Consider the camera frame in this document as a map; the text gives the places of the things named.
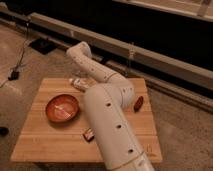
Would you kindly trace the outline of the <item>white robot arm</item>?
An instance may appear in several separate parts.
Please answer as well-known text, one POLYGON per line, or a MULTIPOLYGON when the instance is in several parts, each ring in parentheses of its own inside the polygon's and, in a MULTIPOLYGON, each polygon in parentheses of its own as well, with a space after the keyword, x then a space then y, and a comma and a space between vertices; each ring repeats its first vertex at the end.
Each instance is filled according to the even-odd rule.
POLYGON ((134 99, 133 84, 94 60, 89 45, 80 42, 67 55, 97 81, 84 93, 89 125, 108 171, 155 171, 123 109, 134 99))

